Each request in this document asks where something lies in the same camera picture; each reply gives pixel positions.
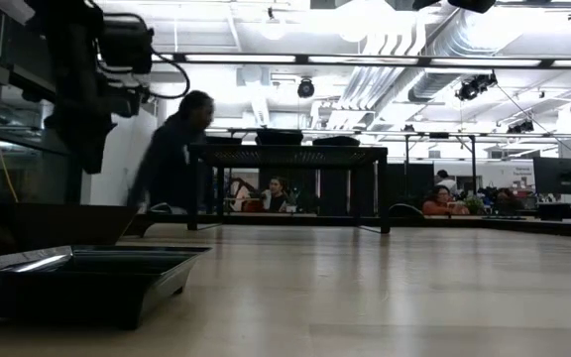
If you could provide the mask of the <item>black flat rectangular plate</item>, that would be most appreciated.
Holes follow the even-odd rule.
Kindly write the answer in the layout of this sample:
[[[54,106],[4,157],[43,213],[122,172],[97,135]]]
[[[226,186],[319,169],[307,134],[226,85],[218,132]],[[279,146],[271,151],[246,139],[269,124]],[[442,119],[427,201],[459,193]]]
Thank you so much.
[[[0,318],[134,330],[183,292],[205,247],[71,245],[0,256]]]

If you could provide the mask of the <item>long ceiling light strip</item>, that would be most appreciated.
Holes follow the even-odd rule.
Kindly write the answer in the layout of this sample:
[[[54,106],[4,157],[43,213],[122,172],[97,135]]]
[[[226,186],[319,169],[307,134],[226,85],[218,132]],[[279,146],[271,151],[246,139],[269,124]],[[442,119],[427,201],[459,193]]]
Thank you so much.
[[[195,53],[152,55],[153,62],[190,64],[336,65],[420,68],[562,69],[571,70],[570,58],[415,57],[361,55],[271,55]]]

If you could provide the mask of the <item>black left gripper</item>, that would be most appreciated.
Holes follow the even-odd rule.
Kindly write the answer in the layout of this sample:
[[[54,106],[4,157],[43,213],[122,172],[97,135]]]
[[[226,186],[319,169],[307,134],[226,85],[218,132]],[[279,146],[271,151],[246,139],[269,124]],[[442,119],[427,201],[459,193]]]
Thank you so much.
[[[102,171],[106,139],[117,124],[112,121],[63,123],[64,120],[111,114],[129,118],[139,112],[143,101],[148,100],[147,86],[125,83],[101,73],[96,74],[95,80],[94,85],[86,85],[83,89],[59,93],[53,113],[44,120],[45,126],[56,131],[67,150],[90,175]]]

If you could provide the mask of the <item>black hexagonal bowl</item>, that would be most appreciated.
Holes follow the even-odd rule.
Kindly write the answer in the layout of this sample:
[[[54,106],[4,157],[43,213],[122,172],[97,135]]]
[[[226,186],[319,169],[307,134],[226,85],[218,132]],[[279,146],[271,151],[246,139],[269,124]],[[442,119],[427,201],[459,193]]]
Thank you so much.
[[[312,141],[313,146],[332,146],[332,147],[359,147],[361,142],[358,139],[348,136],[335,136],[318,138]]]

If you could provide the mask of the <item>person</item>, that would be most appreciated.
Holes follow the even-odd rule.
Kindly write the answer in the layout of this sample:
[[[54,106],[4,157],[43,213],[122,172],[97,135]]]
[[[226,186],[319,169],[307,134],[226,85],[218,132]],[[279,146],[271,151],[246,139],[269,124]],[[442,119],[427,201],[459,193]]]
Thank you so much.
[[[498,215],[517,215],[523,210],[522,202],[508,188],[499,188],[494,200],[493,210]]]
[[[186,210],[190,200],[188,170],[191,144],[201,144],[214,114],[214,100],[206,92],[192,90],[177,111],[158,128],[139,164],[126,198],[127,206],[166,204]]]
[[[265,211],[285,213],[290,202],[285,182],[278,177],[271,178],[269,188],[261,193],[261,200]]]
[[[422,204],[424,215],[469,215],[470,211],[462,203],[456,203],[450,190],[444,185],[436,185],[430,196]]]
[[[446,186],[450,191],[457,189],[457,182],[455,177],[452,177],[450,174],[448,174],[447,171],[439,170],[436,173],[436,177],[438,185]]]

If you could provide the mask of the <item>silver ventilation duct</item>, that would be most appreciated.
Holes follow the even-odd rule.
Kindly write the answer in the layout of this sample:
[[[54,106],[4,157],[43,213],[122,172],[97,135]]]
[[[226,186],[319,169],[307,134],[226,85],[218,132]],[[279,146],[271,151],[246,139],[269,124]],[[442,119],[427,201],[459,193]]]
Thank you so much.
[[[494,8],[485,14],[459,10],[424,53],[429,57],[492,57],[521,36],[522,30],[505,22],[506,14]],[[408,92],[410,100],[428,102],[459,73],[436,73],[426,69]]]

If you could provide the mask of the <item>black computer monitor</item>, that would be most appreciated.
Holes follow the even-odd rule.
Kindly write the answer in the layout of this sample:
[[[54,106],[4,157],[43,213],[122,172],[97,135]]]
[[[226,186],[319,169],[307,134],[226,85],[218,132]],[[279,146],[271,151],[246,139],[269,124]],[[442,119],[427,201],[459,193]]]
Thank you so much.
[[[532,163],[537,193],[571,194],[571,159],[537,157]]]

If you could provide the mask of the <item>black aluminium table frame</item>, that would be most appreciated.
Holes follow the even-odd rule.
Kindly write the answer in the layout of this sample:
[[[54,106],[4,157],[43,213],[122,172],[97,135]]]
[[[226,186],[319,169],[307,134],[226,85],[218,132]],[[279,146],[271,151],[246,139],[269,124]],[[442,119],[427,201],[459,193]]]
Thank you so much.
[[[190,230],[208,229],[217,225],[356,227],[378,233],[387,233],[392,228],[493,229],[571,237],[571,222],[488,219],[477,216],[390,218],[384,221],[378,217],[353,218],[286,214],[199,215],[194,221],[187,215],[138,214],[126,229],[126,233],[142,237],[154,224],[180,224]]]

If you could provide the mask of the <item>black background stand frame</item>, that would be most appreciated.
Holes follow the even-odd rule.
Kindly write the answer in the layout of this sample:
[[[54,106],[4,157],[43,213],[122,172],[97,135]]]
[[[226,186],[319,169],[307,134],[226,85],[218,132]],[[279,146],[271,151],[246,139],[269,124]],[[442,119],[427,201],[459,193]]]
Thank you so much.
[[[477,179],[477,156],[476,156],[476,135],[468,133],[451,133],[451,132],[403,132],[401,134],[404,137],[404,161],[403,161],[403,172],[407,176],[409,169],[409,139],[413,136],[419,139],[456,139],[462,147],[466,148],[471,153],[471,164],[472,164],[472,188],[473,193],[478,193],[478,179]]]

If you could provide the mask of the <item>black wavy square bowl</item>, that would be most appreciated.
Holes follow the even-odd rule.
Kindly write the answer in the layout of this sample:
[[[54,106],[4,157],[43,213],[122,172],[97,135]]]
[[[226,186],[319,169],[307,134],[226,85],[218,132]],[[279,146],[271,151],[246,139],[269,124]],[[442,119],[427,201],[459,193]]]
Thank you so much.
[[[138,209],[115,205],[0,203],[0,255],[67,245],[113,245]]]

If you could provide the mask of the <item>black perforated metal shelf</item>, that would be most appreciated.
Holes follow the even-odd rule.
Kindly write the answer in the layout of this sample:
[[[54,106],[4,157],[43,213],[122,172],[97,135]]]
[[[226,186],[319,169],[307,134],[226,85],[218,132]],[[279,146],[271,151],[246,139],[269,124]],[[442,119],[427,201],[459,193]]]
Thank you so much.
[[[195,230],[198,223],[197,184],[199,163],[217,170],[217,184],[223,186],[226,169],[302,169],[346,170],[351,178],[351,189],[356,190],[357,169],[367,165],[377,167],[377,205],[380,232],[391,231],[390,203],[386,173],[388,151],[374,147],[336,146],[243,146],[195,144],[188,147],[188,186],[193,198],[187,205],[187,228]]]

